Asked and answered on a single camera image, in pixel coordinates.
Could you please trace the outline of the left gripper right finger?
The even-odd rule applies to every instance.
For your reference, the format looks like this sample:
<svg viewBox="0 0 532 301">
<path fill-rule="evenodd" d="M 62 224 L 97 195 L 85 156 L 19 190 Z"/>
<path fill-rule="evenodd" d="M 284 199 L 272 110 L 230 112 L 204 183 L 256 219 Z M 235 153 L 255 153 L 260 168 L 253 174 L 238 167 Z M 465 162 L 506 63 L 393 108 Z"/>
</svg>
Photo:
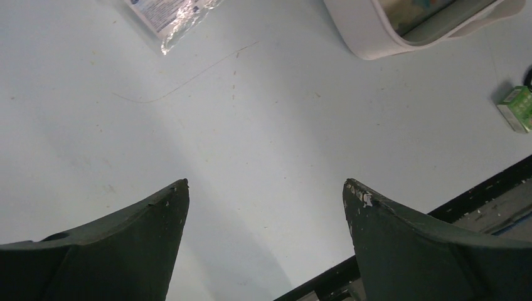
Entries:
<svg viewBox="0 0 532 301">
<path fill-rule="evenodd" d="M 369 300 L 530 300 L 531 243 L 466 230 L 355 179 L 343 187 Z"/>
</svg>

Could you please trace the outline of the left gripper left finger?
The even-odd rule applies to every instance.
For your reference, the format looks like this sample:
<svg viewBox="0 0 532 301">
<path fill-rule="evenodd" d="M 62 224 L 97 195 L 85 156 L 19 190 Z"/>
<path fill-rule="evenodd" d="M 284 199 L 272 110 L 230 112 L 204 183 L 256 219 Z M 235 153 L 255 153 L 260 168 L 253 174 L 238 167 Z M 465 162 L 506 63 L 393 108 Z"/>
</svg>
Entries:
<svg viewBox="0 0 532 301">
<path fill-rule="evenodd" d="M 180 179 L 41 241 L 1 245 L 2 300 L 165 300 L 189 209 Z"/>
</svg>

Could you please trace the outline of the small green box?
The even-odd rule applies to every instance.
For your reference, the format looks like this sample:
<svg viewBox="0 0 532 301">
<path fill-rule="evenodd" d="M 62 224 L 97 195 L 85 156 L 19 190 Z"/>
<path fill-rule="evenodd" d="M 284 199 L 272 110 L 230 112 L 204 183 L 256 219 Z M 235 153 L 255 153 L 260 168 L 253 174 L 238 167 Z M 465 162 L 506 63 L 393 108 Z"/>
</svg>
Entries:
<svg viewBox="0 0 532 301">
<path fill-rule="evenodd" d="M 531 90 L 527 86 L 514 87 L 497 108 L 515 132 L 531 132 Z"/>
</svg>

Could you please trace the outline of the white medicine kit case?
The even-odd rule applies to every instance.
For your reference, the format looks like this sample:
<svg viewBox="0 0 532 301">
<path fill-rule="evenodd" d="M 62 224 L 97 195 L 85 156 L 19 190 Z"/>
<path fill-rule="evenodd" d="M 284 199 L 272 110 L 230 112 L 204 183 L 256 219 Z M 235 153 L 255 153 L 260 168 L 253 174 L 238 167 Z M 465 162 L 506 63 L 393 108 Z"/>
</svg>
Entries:
<svg viewBox="0 0 532 301">
<path fill-rule="evenodd" d="M 376 60 L 429 48 L 510 18 L 525 1 L 325 1 L 346 46 Z"/>
</svg>

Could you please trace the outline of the blue white bandage roll packet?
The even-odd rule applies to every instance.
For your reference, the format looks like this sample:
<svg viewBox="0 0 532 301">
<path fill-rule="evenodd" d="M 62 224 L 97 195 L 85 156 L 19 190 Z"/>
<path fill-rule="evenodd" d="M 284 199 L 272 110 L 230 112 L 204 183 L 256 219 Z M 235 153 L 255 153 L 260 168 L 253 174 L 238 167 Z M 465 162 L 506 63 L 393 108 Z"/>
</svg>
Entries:
<svg viewBox="0 0 532 301">
<path fill-rule="evenodd" d="M 126 0 L 132 12 L 161 41 L 166 55 L 189 31 L 215 9 L 219 0 Z"/>
</svg>

